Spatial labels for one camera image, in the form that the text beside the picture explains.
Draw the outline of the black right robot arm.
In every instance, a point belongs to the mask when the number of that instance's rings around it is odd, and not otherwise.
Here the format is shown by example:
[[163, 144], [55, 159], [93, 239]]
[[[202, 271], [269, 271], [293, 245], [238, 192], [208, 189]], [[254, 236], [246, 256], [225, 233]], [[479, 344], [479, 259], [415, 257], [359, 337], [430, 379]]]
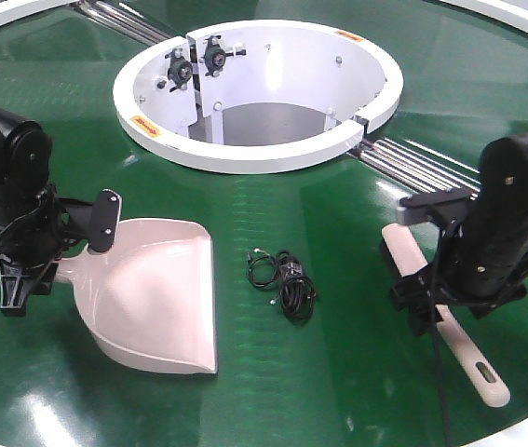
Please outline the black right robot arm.
[[441, 305], [478, 318], [523, 298], [528, 278], [528, 133], [490, 142], [481, 152], [481, 189], [432, 262]]

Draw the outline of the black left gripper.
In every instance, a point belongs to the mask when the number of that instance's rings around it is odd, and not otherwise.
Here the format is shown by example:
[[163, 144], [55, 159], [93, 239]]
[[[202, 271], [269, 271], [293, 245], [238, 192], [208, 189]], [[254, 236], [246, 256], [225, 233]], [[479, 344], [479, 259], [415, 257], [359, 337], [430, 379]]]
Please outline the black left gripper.
[[53, 183], [34, 198], [34, 207], [0, 230], [0, 311], [6, 317], [25, 317], [29, 277], [21, 267], [33, 269], [33, 295], [49, 295], [61, 254], [89, 238], [94, 204], [61, 196]]

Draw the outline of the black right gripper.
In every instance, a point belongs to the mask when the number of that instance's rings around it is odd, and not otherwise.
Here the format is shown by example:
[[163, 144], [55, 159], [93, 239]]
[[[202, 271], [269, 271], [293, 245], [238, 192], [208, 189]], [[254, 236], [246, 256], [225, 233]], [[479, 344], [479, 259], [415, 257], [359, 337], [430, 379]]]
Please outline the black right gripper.
[[[476, 318], [525, 297], [528, 203], [510, 195], [480, 195], [440, 256], [433, 278], [438, 304], [469, 307]], [[424, 335], [442, 322], [432, 303], [430, 280], [428, 270], [421, 269], [396, 279], [389, 290], [394, 308], [407, 310], [414, 336]]]

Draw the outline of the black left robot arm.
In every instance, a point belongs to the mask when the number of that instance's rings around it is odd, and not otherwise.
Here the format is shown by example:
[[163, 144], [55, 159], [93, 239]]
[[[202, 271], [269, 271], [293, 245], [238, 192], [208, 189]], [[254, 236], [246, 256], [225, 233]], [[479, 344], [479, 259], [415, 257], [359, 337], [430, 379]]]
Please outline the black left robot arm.
[[122, 220], [111, 190], [87, 202], [49, 180], [51, 139], [0, 108], [0, 308], [26, 313], [59, 277], [95, 336], [118, 345], [214, 335], [211, 245], [196, 223]]

